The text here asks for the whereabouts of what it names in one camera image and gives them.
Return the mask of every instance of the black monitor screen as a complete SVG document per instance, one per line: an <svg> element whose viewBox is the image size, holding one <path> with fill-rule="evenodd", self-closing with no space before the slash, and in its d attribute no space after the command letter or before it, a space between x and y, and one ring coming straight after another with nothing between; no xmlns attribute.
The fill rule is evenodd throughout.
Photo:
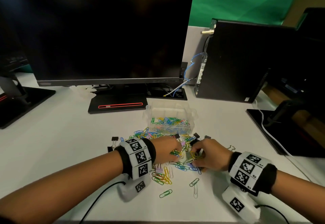
<svg viewBox="0 0 325 224"><path fill-rule="evenodd" d="M37 80L60 85L60 80L132 83L135 78L179 77L192 0L0 3L16 26Z"/></svg>

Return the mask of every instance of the hand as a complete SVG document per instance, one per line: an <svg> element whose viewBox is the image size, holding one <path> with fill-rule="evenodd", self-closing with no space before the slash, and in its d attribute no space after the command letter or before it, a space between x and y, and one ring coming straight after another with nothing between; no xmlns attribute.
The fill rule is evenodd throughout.
<svg viewBox="0 0 325 224"><path fill-rule="evenodd" d="M197 159L192 162L196 167L207 167L217 171L228 170L230 158L233 154L230 150L223 147L214 139L203 139L192 146L193 152L203 149L203 159Z"/></svg>
<svg viewBox="0 0 325 224"><path fill-rule="evenodd" d="M178 157L171 155L173 150L181 151L182 146L176 138L171 136L162 136L150 140L156 149L155 164L165 163L169 161L178 161Z"/></svg>

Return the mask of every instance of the forearm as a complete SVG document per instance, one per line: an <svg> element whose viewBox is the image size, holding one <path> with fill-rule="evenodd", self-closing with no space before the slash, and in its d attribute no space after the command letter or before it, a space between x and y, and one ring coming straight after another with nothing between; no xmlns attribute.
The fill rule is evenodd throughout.
<svg viewBox="0 0 325 224"><path fill-rule="evenodd" d="M282 171L277 172L272 195L314 224L325 223L325 188Z"/></svg>
<svg viewBox="0 0 325 224"><path fill-rule="evenodd" d="M0 216L19 224L52 223L122 171L117 151L84 161L0 199Z"/></svg>

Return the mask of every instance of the wristband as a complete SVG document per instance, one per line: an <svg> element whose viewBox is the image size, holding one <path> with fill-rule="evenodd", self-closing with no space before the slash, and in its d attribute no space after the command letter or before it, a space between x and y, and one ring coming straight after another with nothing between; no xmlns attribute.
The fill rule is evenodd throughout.
<svg viewBox="0 0 325 224"><path fill-rule="evenodd" d="M149 139L132 138L120 143L115 148L123 162L123 173L127 173L133 180L149 173L156 159L156 149Z"/></svg>
<svg viewBox="0 0 325 224"><path fill-rule="evenodd" d="M250 152L234 152L229 163L231 182L257 196L269 194L275 183L277 168L271 161Z"/></svg>

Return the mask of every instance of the person's left hand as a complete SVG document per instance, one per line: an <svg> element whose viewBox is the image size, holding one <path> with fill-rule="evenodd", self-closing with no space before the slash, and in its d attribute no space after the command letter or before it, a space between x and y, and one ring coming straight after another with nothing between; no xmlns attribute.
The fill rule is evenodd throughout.
<svg viewBox="0 0 325 224"><path fill-rule="evenodd" d="M176 138L171 136L162 136L150 140L156 149L155 164L161 164L169 161L178 161L178 157L171 155L173 150L181 151L182 146Z"/></svg>

